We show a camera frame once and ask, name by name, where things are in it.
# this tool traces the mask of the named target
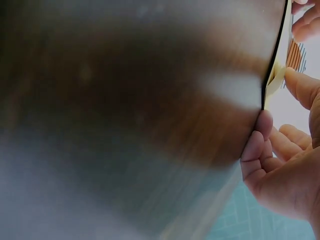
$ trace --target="teal cutting mat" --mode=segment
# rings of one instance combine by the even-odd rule
[[[315,240],[310,225],[260,206],[241,182],[206,240]]]

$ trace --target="tape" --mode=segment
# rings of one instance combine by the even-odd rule
[[[283,80],[285,79],[286,74],[286,67],[280,65],[278,62],[275,62],[274,64],[274,78],[269,83],[269,85],[266,87],[266,93],[265,93],[265,104],[264,108],[269,108],[269,101],[272,98],[272,96],[276,93],[276,91],[281,87],[281,84]]]

